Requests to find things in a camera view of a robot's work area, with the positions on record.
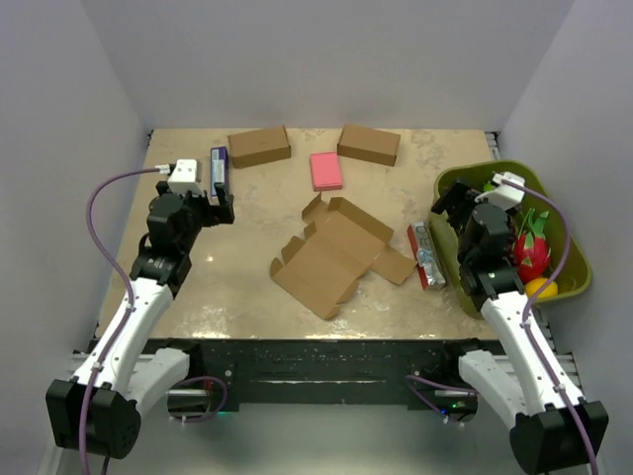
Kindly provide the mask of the brown cardboard box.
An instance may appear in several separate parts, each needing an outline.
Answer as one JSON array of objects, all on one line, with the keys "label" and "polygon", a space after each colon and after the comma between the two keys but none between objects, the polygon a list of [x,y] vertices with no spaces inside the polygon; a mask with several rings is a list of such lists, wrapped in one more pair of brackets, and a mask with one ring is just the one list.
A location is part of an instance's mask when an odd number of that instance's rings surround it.
[{"label": "brown cardboard box", "polygon": [[417,262],[390,246],[394,230],[343,197],[316,195],[302,211],[302,237],[273,259],[271,279],[323,320],[357,290],[369,270],[401,285]]}]

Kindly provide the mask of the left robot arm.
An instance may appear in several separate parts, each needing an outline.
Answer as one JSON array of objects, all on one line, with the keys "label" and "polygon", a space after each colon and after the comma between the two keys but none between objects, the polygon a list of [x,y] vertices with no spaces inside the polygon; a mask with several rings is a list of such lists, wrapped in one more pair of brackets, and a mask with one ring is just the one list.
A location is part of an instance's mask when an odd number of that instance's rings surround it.
[{"label": "left robot arm", "polygon": [[177,383],[194,388],[205,376],[203,361],[177,347],[157,350],[145,365],[137,361],[184,284],[200,231],[233,223],[233,197],[221,183],[216,204],[205,194],[175,193],[164,181],[156,189],[116,314],[74,374],[53,380],[45,394],[55,444],[82,455],[125,458],[163,395]]}]

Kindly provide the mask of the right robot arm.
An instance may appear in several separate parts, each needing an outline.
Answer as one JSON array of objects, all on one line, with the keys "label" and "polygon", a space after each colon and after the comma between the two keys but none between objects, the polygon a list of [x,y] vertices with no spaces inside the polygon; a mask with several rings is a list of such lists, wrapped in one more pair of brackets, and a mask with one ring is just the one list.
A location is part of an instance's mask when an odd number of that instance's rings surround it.
[{"label": "right robot arm", "polygon": [[514,373],[508,375],[482,349],[445,359],[443,382],[467,384],[500,417],[519,467],[527,474],[586,465],[597,473],[597,454],[608,425],[599,401],[590,402],[559,362],[532,311],[528,295],[508,258],[513,234],[510,210],[529,194],[524,179],[496,174],[481,192],[455,179],[432,206],[446,214],[458,237],[461,286],[496,331]]}]

